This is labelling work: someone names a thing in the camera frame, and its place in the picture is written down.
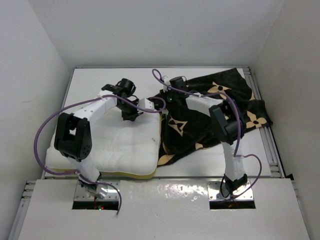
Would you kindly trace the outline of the black pillowcase with beige flowers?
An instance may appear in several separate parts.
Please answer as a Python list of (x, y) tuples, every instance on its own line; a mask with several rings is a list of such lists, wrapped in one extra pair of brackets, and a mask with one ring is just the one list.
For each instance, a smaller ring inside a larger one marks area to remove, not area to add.
[[(252, 89), (237, 68), (188, 79), (186, 86), (188, 92), (210, 94), (218, 100), (225, 100), (224, 94), (231, 97), (243, 117), (245, 133), (273, 124), (265, 101), (254, 97)], [(166, 106), (160, 92), (150, 100), (154, 102), (156, 110)], [(207, 115), (188, 108), (167, 111), (160, 114), (158, 166), (172, 165), (197, 150), (220, 144)]]

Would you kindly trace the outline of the white pillow with yellow edge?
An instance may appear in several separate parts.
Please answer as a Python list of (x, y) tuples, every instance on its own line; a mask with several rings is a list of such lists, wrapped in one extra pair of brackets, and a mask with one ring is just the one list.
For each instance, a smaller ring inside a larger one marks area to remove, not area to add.
[(91, 127), (90, 156), (101, 173), (150, 179), (157, 169), (160, 131), (159, 113), (143, 113), (135, 121), (124, 121), (115, 107)]

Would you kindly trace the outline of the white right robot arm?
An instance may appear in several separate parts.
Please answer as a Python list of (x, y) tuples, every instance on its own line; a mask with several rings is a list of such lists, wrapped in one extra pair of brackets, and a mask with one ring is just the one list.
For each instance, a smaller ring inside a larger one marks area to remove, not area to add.
[(213, 132), (222, 144), (225, 160), (219, 192), (225, 201), (234, 200), (238, 197), (234, 192), (245, 186), (248, 180), (241, 150), (245, 123), (235, 101), (227, 94), (224, 94), (226, 100), (221, 100), (201, 93), (187, 92), (186, 83), (181, 77), (173, 78), (168, 83), (161, 77), (157, 80), (164, 85), (164, 91), (177, 92), (179, 97), (176, 99), (184, 103), (189, 110), (210, 118)]

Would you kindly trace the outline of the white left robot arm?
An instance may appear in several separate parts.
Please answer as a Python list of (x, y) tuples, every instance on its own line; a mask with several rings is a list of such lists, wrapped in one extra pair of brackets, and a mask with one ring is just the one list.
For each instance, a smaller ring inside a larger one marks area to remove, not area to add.
[(58, 117), (54, 148), (75, 166), (81, 186), (93, 196), (101, 190), (97, 184), (101, 173), (90, 156), (93, 148), (91, 127), (107, 111), (115, 107), (121, 110), (121, 117), (124, 121), (132, 122), (142, 114), (139, 108), (153, 109), (153, 105), (145, 98), (129, 100), (135, 90), (135, 84), (123, 78), (115, 85), (103, 86), (97, 101), (73, 113), (61, 113)]

